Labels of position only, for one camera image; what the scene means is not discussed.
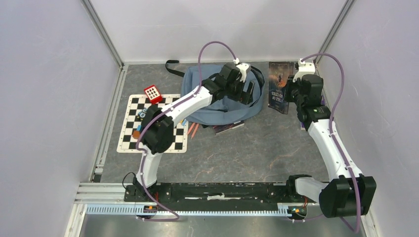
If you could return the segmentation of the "dark tale of cities book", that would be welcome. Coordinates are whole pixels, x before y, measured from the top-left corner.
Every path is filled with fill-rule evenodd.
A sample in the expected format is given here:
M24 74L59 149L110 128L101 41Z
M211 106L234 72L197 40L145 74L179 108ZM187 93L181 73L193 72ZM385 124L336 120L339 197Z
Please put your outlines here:
M289 76L293 75L294 62L269 62L268 66L268 107L287 115L289 103L284 100L282 89L285 87Z

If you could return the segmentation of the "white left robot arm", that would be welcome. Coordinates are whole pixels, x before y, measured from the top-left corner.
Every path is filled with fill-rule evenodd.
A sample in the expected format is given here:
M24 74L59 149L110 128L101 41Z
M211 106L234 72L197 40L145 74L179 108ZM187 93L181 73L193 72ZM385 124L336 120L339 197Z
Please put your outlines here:
M173 143L173 129L181 119L216 101L229 97L242 104L250 104L255 82L246 82L251 71L248 63L227 63L219 73L201 80L197 87L163 108L150 106L141 124L136 149L142 152L140 169L136 175L136 194L143 201L155 196L157 171L163 153Z

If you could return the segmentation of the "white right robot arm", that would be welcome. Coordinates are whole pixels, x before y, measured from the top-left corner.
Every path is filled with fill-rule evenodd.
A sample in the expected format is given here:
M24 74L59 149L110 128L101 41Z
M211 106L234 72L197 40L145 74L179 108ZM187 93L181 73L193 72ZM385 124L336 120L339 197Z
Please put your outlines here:
M327 218L363 216L371 207L377 188L372 176L365 176L350 158L340 139L331 110L322 100L324 80L317 75L289 79L283 88L284 99L296 104L298 120L315 141L326 165L329 182L310 175L291 175L286 197L299 201L306 196L319 203Z

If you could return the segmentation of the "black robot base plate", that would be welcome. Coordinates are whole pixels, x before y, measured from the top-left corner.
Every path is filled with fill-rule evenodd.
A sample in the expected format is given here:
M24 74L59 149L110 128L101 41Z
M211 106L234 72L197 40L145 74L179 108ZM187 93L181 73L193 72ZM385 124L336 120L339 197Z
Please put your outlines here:
M127 185L125 202L157 200L173 211L274 211L279 203L307 204L312 200L293 193L285 183L156 183L147 189Z

